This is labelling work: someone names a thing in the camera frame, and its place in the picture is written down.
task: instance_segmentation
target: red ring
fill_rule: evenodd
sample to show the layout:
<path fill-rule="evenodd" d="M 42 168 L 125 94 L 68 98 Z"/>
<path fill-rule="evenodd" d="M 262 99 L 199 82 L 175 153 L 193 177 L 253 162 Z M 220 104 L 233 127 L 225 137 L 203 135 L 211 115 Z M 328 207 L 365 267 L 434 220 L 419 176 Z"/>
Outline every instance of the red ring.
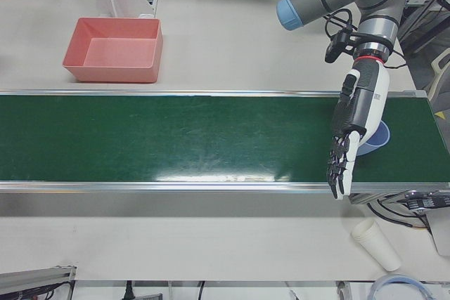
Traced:
<path fill-rule="evenodd" d="M 372 59 L 372 60 L 377 60 L 380 61 L 382 64 L 385 64 L 385 62 L 383 60 L 381 60 L 380 58 L 377 58 L 376 56 L 359 56 L 358 58 L 356 58 L 355 62 L 361 59 Z"/>

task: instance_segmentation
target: stacked cups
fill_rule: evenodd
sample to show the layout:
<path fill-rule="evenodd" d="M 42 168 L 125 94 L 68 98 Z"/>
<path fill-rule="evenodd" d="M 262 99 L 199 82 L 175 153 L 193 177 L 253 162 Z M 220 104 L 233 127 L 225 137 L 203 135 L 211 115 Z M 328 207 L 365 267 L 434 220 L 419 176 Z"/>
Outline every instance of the stacked cups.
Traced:
<path fill-rule="evenodd" d="M 392 247 L 373 219 L 366 219 L 356 225 L 352 231 L 352 237 L 385 270 L 393 271 L 401 266 L 400 258 L 394 247 Z"/>

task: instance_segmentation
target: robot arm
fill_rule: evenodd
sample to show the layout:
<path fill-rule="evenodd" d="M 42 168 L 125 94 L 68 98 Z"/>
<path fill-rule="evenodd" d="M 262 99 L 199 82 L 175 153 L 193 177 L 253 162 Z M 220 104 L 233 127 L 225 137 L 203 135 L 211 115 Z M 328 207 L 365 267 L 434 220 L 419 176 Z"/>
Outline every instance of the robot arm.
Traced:
<path fill-rule="evenodd" d="M 352 41 L 354 64 L 333 114 L 328 163 L 328 183 L 338 199 L 350 194 L 358 146 L 375 133 L 381 121 L 390 82 L 384 63 L 392 52 L 406 0 L 281 0 L 277 6 L 281 24 L 294 30 L 352 2 L 361 11 L 355 34 L 359 38 Z M 347 46 L 350 33 L 345 30 L 328 48 L 327 62 L 333 62 Z"/>

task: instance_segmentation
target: yellow label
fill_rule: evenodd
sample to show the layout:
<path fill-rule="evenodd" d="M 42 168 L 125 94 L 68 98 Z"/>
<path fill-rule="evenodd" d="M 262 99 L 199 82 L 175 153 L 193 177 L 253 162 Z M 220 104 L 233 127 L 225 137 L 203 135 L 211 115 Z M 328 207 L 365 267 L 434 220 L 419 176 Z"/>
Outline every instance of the yellow label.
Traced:
<path fill-rule="evenodd" d="M 441 119 L 446 119 L 446 118 L 445 118 L 445 115 L 444 115 L 444 112 L 436 112 L 435 115 L 436 115 L 437 117 L 440 117 Z"/>

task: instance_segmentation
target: paper cup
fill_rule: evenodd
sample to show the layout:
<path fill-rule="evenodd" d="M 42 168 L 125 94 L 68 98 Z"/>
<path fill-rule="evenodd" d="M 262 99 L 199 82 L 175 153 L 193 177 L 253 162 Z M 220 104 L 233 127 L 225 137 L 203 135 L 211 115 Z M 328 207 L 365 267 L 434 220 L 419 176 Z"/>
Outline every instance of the paper cup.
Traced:
<path fill-rule="evenodd" d="M 362 145 L 359 146 L 356 156 L 361 156 L 373 152 L 389 142 L 391 133 L 386 123 L 383 121 L 378 125 L 377 131 Z"/>
<path fill-rule="evenodd" d="M 400 257 L 373 219 L 366 219 L 356 225 L 352 231 L 352 237 L 385 270 L 390 272 L 401 266 Z"/>

